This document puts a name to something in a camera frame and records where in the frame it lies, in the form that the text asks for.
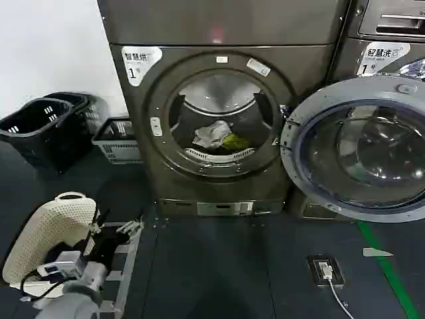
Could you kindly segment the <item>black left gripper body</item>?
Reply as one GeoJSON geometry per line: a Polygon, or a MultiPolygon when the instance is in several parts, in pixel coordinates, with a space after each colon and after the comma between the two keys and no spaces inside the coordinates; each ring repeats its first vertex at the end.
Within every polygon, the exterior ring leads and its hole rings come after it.
{"type": "Polygon", "coordinates": [[[129,241],[129,235],[118,228],[106,227],[93,237],[94,247],[86,257],[87,262],[112,264],[118,246],[129,241]]]}

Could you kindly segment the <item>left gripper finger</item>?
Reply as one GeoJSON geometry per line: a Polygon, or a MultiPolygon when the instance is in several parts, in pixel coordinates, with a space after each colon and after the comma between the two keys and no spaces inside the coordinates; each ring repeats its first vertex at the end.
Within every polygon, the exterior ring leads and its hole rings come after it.
{"type": "Polygon", "coordinates": [[[143,229],[143,221],[129,221],[116,229],[116,233],[137,233],[143,229]]]}
{"type": "Polygon", "coordinates": [[[130,244],[132,244],[134,241],[135,242],[139,242],[139,237],[140,237],[140,235],[143,233],[143,228],[142,227],[138,227],[138,228],[136,228],[136,229],[132,229],[132,230],[130,230],[130,231],[128,231],[127,233],[126,233],[126,235],[127,235],[127,241],[126,241],[126,244],[127,245],[130,245],[130,244]]]}

